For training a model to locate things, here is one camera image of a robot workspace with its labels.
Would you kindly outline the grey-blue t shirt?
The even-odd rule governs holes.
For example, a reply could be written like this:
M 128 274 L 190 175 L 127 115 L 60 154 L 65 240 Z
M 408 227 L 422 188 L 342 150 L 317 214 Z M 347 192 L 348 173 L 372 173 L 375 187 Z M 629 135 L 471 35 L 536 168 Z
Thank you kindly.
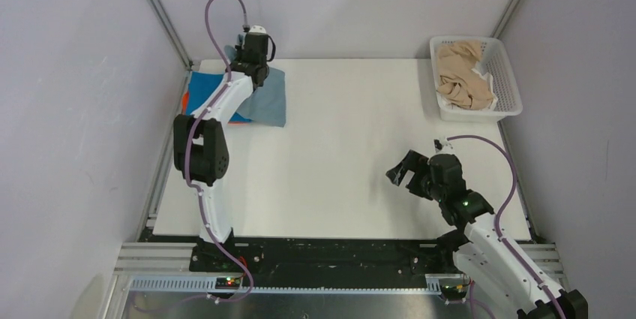
M 218 118 L 223 125 L 239 115 L 261 125 L 282 128 L 287 122 L 285 73 L 270 65 L 261 67 L 262 82 L 254 85 L 252 77 L 242 72 L 227 74 L 228 88 L 223 94 Z

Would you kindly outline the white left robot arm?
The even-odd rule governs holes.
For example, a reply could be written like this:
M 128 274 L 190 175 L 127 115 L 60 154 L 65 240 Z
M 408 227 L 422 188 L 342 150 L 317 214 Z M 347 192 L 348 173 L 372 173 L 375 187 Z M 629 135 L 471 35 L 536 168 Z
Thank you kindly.
M 224 243 L 232 233 L 222 198 L 222 178 L 230 164 L 224 129 L 237 109 L 263 85 L 274 55 L 275 44 L 262 26 L 245 29 L 217 88 L 192 113 L 179 114 L 173 121 L 173 163 L 196 193 L 199 236 L 214 243 L 207 259 L 219 271 L 231 269 L 237 258 L 236 250 Z

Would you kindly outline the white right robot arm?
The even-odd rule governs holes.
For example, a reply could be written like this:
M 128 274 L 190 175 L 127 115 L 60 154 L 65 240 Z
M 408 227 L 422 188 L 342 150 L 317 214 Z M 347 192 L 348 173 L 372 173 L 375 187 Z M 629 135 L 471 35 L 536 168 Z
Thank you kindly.
M 579 290 L 567 291 L 497 228 L 494 208 L 467 187 L 455 155 L 439 152 L 428 158 L 410 150 L 386 176 L 399 186 L 408 173 L 413 174 L 406 184 L 409 193 L 436 202 L 454 227 L 436 241 L 440 269 L 460 270 L 519 318 L 589 316 L 588 302 Z

